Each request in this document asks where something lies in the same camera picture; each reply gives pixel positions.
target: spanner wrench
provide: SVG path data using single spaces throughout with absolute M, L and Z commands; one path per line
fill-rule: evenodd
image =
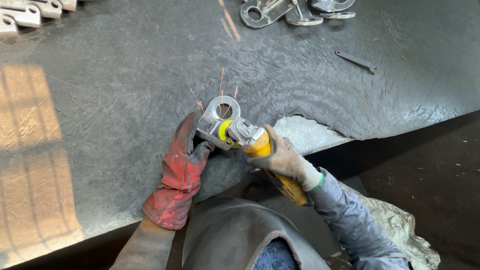
M 365 61 L 363 59 L 360 59 L 358 57 L 355 57 L 353 55 L 350 55 L 348 53 L 345 53 L 345 52 L 342 52 L 342 51 L 336 51 L 335 52 L 338 56 L 340 56 L 341 58 L 345 58 L 351 62 L 354 62 L 355 64 L 361 66 L 361 67 L 364 67 L 366 69 L 368 69 L 371 73 L 373 74 L 377 74 L 377 67 L 372 65 L 372 63 L 368 62 L 368 61 Z

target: red glove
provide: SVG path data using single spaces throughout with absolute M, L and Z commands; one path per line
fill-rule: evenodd
M 211 142 L 205 141 L 193 150 L 197 126 L 198 115 L 194 112 L 178 125 L 162 160 L 162 183 L 156 186 L 143 205 L 148 218 L 168 230 L 179 230 L 185 225 L 192 197 L 200 189 L 200 174 L 208 154 L 215 149 Z

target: dark gray apron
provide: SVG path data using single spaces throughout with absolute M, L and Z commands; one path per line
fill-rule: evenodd
M 251 270 L 260 252 L 285 239 L 301 270 L 330 270 L 284 215 L 244 199 L 209 199 L 192 214 L 185 243 L 184 270 Z

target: metal bracket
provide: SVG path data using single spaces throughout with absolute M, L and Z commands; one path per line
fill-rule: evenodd
M 60 19 L 63 5 L 58 0 L 47 0 L 46 2 L 32 0 L 1 0 L 0 7 L 26 10 L 27 4 L 33 4 L 40 8 L 41 16 Z
M 24 11 L 0 8 L 0 16 L 3 15 L 13 18 L 18 25 L 37 28 L 41 26 L 41 11 L 33 4 L 26 4 Z
M 325 19 L 348 19 L 355 17 L 355 15 L 355 12 L 320 13 L 320 16 Z
M 0 19 L 0 37 L 16 37 L 20 35 L 17 23 L 12 17 L 3 14 Z
M 297 0 L 251 0 L 242 5 L 240 16 L 248 27 L 260 29 L 271 25 L 296 5 Z M 250 11 L 257 12 L 260 19 L 252 19 L 248 15 Z
M 323 18 L 313 16 L 306 0 L 299 0 L 297 6 L 285 14 L 285 20 L 291 25 L 319 25 Z
M 339 3 L 337 0 L 312 0 L 312 6 L 323 12 L 336 12 L 349 8 L 355 0 Z
M 228 118 L 220 117 L 216 110 L 221 105 L 229 106 L 229 109 L 232 110 L 232 115 Z M 235 144 L 235 141 L 227 136 L 225 140 L 219 139 L 216 134 L 218 132 L 218 126 L 220 123 L 227 119 L 236 119 L 240 117 L 240 106 L 237 101 L 229 96 L 219 96 L 208 104 L 207 108 L 204 111 L 204 114 L 198 121 L 198 127 L 196 135 L 206 141 L 213 143 L 216 147 L 227 151 L 232 148 Z
M 68 11 L 77 11 L 77 0 L 60 0 L 63 9 Z

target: hand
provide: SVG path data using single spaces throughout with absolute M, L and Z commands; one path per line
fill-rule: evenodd
M 293 146 L 288 138 L 280 137 L 270 125 L 264 126 L 270 136 L 271 154 L 261 158 L 249 158 L 250 166 L 269 170 L 297 180 L 304 191 L 318 187 L 324 175 L 318 172 Z
M 208 154 L 215 149 L 211 142 L 202 142 L 193 149 L 198 115 L 190 113 L 178 125 L 168 153 L 162 160 L 162 183 L 143 204 L 148 218 L 169 230 L 181 229 L 187 220 L 192 197 L 200 189 Z

